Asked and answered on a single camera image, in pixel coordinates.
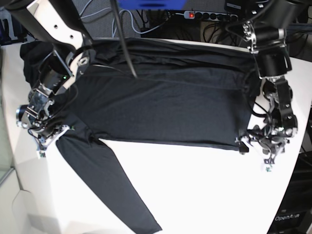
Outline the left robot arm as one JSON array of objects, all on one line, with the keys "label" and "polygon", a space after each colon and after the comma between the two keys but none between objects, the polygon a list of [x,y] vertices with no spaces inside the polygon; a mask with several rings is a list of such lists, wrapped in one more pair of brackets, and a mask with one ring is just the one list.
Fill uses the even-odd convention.
[{"label": "left robot arm", "polygon": [[292,70],[287,50],[287,27],[312,2],[310,0],[251,0],[245,8],[245,17],[226,26],[226,31],[248,42],[255,60],[255,71],[263,84],[263,96],[269,102],[264,114],[252,111],[263,118],[265,126],[254,126],[236,138],[243,155],[256,142],[267,158],[265,170],[270,172],[275,158],[285,152],[289,139],[298,131],[297,117],[293,113],[293,93],[285,78]]}]

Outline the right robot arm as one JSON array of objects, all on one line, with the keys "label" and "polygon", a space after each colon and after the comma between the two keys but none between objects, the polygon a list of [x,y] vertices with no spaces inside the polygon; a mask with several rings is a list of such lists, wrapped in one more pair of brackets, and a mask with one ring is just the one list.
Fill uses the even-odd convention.
[{"label": "right robot arm", "polygon": [[76,81],[96,59],[99,43],[86,31],[70,0],[4,0],[2,6],[35,38],[52,44],[53,50],[38,67],[38,81],[29,103],[17,110],[17,125],[26,129],[45,156],[51,143],[65,159],[115,159],[82,121],[69,114],[78,96]]}]

